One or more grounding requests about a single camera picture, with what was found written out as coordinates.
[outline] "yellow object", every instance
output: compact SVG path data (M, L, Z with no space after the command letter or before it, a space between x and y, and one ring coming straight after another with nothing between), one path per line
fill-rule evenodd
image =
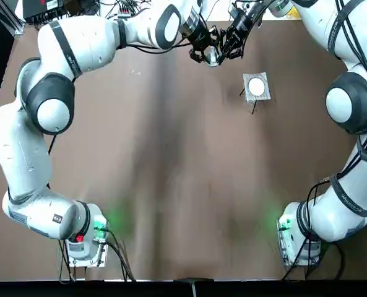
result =
M299 12L297 11L296 7L292 7L292 9L287 14L288 19L296 19L301 20L301 17L299 15Z

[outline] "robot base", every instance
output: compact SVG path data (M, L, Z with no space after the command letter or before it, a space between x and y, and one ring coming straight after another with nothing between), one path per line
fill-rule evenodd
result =
M105 241L108 239L108 233L94 229L97 222L104 222L108 227L106 218L102 211L95 204L87 204L90 209L90 226L81 243L72 243L66 240L69 266L71 267L104 267L106 265L106 256L108 252L107 244L98 244L93 239L102 236Z
M289 268L293 264L295 266L308 266L308 258L310 258L310 266L317 266L319 263L319 254L321 252L321 242L311 241L311 249L309 255L309 240L301 234L297 225L296 212L299 203L293 202L289 204L284 214L277 219L278 247L283 264Z

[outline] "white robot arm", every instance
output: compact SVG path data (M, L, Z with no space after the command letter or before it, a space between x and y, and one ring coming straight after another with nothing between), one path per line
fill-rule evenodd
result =
M43 236L66 239L69 256L86 266L100 252L94 226L107 228L108 222L96 205L47 187L51 160L43 134L60 134L71 125L80 75L109 64L116 50L131 43L171 48L179 30L191 23L191 12L201 9L196 0L154 3L124 21L80 16L42 27L40 58L24 62L15 101L0 107L0 164L8 184L4 213Z
M348 38L342 27L348 16L367 61L367 0L293 3L312 37L347 66L348 71L326 92L326 108L335 123L358 135L345 168L324 180L330 182L326 193L309 202L290 203L277 220L285 265L307 265L309 258L311 265L317 265L321 239L338 241L367 225L367 63L364 65L351 49L347 40L360 52L347 24Z

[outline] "green led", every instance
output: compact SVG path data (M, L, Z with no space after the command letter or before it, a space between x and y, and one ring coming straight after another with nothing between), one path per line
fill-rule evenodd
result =
M102 215L94 216L94 238L97 240L107 239L107 232L101 229L107 229L108 222Z
M280 224L283 228L289 229L290 227L292 227L291 222L291 215L282 215L282 217L280 218Z

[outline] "white circle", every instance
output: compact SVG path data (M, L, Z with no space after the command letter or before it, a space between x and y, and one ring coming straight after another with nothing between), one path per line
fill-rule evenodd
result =
M179 25L179 17L176 14L172 14L164 29L164 36L167 41L173 41L179 30Z
M37 120L40 126L50 132L63 130L69 122L69 108L58 99L44 101L37 110Z
M341 88L333 88L326 95L326 109L335 122L347 122L352 114L350 96Z
M264 93L263 80L258 79L257 77L254 77L253 79L249 81L248 87L252 95L260 96L260 95L263 95Z

